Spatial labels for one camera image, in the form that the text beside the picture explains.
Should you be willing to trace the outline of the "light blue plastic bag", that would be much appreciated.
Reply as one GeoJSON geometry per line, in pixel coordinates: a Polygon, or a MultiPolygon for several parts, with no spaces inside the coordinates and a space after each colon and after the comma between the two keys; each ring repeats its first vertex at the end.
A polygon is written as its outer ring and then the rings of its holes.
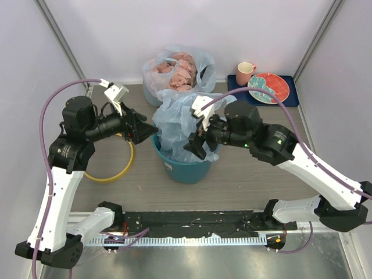
{"type": "Polygon", "coordinates": [[[188,136],[196,131],[197,119],[192,117],[190,108],[198,96],[216,99],[220,94],[163,90],[160,96],[162,104],[152,120],[159,129],[161,154],[179,163],[201,162],[200,158],[184,149],[188,136]]]}

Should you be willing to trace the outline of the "teal trash bin yellow rim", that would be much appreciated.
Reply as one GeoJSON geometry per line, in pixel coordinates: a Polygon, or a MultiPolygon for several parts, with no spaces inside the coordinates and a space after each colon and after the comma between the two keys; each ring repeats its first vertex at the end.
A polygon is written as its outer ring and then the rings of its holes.
{"type": "Polygon", "coordinates": [[[165,157],[160,152],[160,141],[157,135],[151,137],[152,145],[159,155],[166,174],[174,181],[182,184],[196,184],[209,172],[212,162],[179,163],[165,157]]]}

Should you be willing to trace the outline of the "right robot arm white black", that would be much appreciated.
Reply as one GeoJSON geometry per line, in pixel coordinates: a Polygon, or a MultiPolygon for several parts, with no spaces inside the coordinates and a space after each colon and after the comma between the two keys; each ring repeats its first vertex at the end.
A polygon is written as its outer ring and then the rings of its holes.
{"type": "Polygon", "coordinates": [[[299,137],[279,124],[266,124],[257,107],[234,101],[224,109],[221,119],[209,106],[206,96],[193,101],[191,114],[197,119],[196,131],[188,137],[184,149],[200,159],[206,157],[203,146],[215,151],[219,145],[246,148],[261,162],[279,167],[317,191],[313,198],[294,201],[268,201],[262,221],[274,230],[290,222],[319,221],[326,227],[348,232],[365,224],[368,209],[363,206],[371,194],[371,183],[353,181],[324,163],[299,137]]]}

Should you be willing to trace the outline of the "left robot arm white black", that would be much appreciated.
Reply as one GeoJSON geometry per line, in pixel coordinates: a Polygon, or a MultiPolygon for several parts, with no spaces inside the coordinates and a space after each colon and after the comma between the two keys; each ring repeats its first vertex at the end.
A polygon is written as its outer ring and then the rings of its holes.
{"type": "Polygon", "coordinates": [[[87,96],[69,99],[62,111],[64,128],[49,147],[48,176],[42,205],[33,232],[28,240],[16,245],[15,254],[36,259],[59,269],[72,269],[79,261],[83,247],[105,229],[119,231],[124,224],[123,209],[111,202],[101,202],[93,213],[68,228],[73,199],[84,176],[88,161],[95,152],[94,143],[121,134],[132,144],[140,144],[158,128],[147,118],[119,105],[120,111],[97,115],[87,96]]]}

